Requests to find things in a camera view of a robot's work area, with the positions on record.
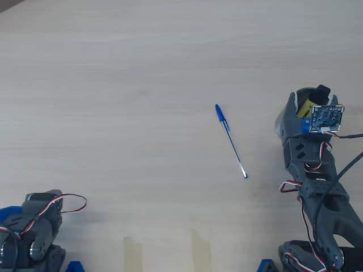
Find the grey gripper without camera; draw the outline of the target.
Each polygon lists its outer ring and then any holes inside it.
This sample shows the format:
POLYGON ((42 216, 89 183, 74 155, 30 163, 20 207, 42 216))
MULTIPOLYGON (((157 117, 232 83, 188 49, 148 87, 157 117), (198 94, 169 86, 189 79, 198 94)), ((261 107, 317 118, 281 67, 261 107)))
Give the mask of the grey gripper without camera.
POLYGON ((43 193, 30 193, 26 195, 22 204, 22 214, 29 220, 29 226, 40 219, 46 219, 52 227, 59 227, 62 224, 61 209, 63 200, 55 200, 62 195, 62 191, 53 189, 43 193))

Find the grey gripper with camera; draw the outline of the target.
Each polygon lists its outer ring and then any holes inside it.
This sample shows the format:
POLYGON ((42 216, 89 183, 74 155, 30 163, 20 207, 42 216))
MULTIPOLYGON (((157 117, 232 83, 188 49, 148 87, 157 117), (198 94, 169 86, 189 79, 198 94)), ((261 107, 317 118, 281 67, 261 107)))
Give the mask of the grey gripper with camera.
MULTIPOLYGON (((332 175, 334 157, 331 136, 321 133, 301 134, 302 119, 296 114, 297 93, 292 92, 282 114, 282 146, 285 169, 291 175, 332 175)), ((328 105, 338 105, 336 95, 328 105)))

